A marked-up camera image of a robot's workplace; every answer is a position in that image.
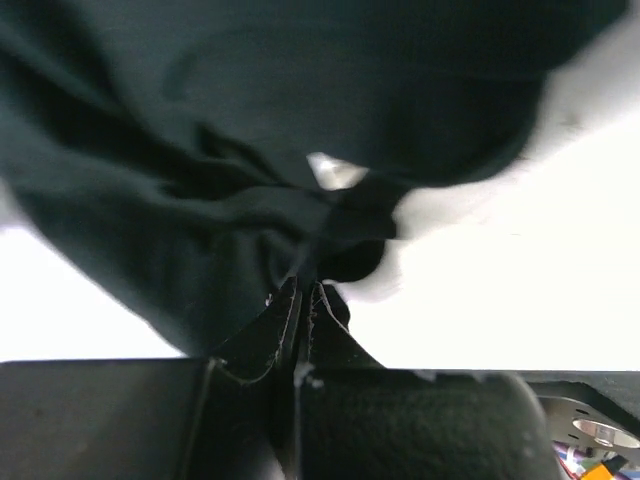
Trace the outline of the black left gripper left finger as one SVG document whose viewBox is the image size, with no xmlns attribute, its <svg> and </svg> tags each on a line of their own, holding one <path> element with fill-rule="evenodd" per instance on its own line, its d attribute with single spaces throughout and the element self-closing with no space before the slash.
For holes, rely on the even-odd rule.
<svg viewBox="0 0 640 480">
<path fill-rule="evenodd" d="M 203 383 L 211 385 L 218 378 L 236 385 L 288 381 L 295 365 L 302 303 L 298 281 L 287 279 L 265 310 L 214 352 Z"/>
</svg>

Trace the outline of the black t shirt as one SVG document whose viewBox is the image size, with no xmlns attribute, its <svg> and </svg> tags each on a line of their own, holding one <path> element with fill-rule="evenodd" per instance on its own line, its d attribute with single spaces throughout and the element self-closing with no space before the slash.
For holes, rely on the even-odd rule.
<svg viewBox="0 0 640 480">
<path fill-rule="evenodd" d="M 290 277 L 378 266 L 410 190 L 523 150 L 626 1 L 5 1 L 1 176 L 75 265 L 205 356 Z"/>
</svg>

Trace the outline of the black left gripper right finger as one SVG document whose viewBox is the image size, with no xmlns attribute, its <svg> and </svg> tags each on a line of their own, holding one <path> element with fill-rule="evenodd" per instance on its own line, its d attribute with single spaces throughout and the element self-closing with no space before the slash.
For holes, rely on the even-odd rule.
<svg viewBox="0 0 640 480">
<path fill-rule="evenodd" d="M 299 361 L 315 367 L 381 369 L 349 332 L 349 320 L 349 308 L 337 290 L 316 282 L 301 320 Z"/>
</svg>

